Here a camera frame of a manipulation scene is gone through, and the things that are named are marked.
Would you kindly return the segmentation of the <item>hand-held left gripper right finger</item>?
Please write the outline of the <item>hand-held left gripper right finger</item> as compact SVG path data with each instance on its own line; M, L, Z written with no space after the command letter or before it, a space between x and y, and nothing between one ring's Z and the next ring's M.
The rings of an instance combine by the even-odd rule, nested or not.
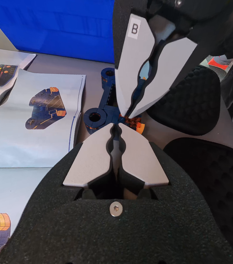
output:
M168 185L168 177L149 141L124 124L118 124L118 132L122 154L118 170L119 183L136 195L141 189Z

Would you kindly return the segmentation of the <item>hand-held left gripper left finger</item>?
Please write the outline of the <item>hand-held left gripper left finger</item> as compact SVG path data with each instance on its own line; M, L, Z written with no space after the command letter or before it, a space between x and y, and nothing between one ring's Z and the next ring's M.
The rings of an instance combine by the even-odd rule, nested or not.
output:
M111 152L115 124L110 123L83 141L63 185L89 188L98 195L115 185Z

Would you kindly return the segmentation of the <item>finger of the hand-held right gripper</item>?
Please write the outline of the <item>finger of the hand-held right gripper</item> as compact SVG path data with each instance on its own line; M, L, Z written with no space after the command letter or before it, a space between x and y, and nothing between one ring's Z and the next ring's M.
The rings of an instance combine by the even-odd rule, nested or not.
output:
M125 116L131 107L140 69L150 57L154 44L155 38L147 20L131 14L120 62L115 71L116 97L122 116Z
M131 111L129 118L141 114L168 92L196 46L197 43L188 38L181 38L164 46L158 59L156 75L146 86L142 99Z

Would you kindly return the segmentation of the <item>blue orange brick model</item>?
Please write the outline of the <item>blue orange brick model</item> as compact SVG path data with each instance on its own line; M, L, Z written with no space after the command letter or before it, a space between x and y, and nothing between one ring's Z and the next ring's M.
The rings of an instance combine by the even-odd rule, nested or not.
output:
M104 68L101 71L101 83L103 95L97 108L91 108L84 113L84 123L88 133L91 135L109 123L119 124L130 127L142 134L145 124L141 123L141 115L134 118L122 116L117 104L115 69Z

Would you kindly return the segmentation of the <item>instruction booklet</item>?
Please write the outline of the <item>instruction booklet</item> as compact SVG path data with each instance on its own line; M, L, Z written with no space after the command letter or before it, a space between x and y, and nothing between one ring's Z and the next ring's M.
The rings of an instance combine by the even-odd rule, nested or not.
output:
M85 82L20 69L0 106L0 251L39 182L74 147Z

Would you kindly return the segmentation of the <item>blue plastic bin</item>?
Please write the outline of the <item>blue plastic bin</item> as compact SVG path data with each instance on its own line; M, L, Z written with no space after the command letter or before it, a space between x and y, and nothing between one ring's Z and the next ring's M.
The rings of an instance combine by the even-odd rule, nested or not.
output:
M0 0L0 29L18 50L114 63L114 1Z

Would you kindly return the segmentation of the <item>red object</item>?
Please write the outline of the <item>red object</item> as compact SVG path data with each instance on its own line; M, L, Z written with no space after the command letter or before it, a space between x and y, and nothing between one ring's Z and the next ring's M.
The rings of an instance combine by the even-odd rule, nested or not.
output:
M221 56L215 56L213 57L209 62L208 65L219 67L223 70L226 70L227 67L231 64L233 61L232 59L228 59L226 55L221 55Z

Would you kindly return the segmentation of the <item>black bumpy cushion pad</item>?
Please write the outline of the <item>black bumpy cushion pad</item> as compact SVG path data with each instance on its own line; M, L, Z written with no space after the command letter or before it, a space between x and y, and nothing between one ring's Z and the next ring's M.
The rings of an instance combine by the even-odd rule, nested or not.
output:
M200 136L216 126L220 116L220 80L211 69L198 65L147 114L160 124L185 134Z

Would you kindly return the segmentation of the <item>instruction booklet arcade machine cover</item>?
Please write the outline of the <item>instruction booklet arcade machine cover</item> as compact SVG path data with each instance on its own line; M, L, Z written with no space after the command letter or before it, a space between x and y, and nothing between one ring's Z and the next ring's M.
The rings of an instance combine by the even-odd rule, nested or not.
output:
M19 69L27 69L35 57L36 54L0 49L0 101L14 86Z

